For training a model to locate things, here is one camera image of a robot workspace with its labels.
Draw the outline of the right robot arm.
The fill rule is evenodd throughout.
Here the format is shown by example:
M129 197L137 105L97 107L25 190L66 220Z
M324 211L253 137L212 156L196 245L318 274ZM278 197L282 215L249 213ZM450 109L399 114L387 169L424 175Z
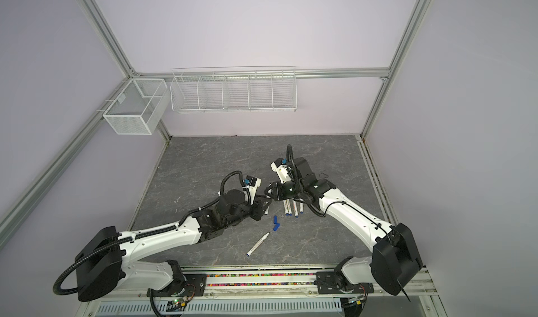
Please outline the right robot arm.
M332 182L317 178L302 157L279 158L270 167L279 180L266 188L267 196L301 201L314 214L337 220L368 248L367 258L350 256L334 269L336 290L350 292L362 283L376 283L398 295L423 268L413 233L403 223L393 225L369 213Z

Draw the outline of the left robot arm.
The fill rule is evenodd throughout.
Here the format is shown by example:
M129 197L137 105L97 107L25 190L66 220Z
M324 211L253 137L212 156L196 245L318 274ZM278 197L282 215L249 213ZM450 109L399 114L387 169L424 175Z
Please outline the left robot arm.
M144 258L209 241L247 217L259 221L271 202L266 195L232 189L174 223L126 232L105 227L58 276L53 292L58 296L77 295L81 302L126 289L147 290L154 297L183 295L190 284L179 262L144 262Z

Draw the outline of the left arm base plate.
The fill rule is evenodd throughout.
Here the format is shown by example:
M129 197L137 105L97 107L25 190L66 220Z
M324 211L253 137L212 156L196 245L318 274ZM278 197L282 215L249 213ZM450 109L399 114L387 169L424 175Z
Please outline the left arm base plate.
M153 297L203 296L207 283L206 274L187 274L184 280L173 280L162 290L154 290Z

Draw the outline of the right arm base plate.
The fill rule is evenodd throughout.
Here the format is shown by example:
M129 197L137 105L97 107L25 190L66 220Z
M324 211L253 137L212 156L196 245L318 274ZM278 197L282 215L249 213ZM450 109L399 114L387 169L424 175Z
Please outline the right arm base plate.
M372 283L351 284L343 275L335 271L317 272L314 284L317 286L318 293L322 295L374 293Z

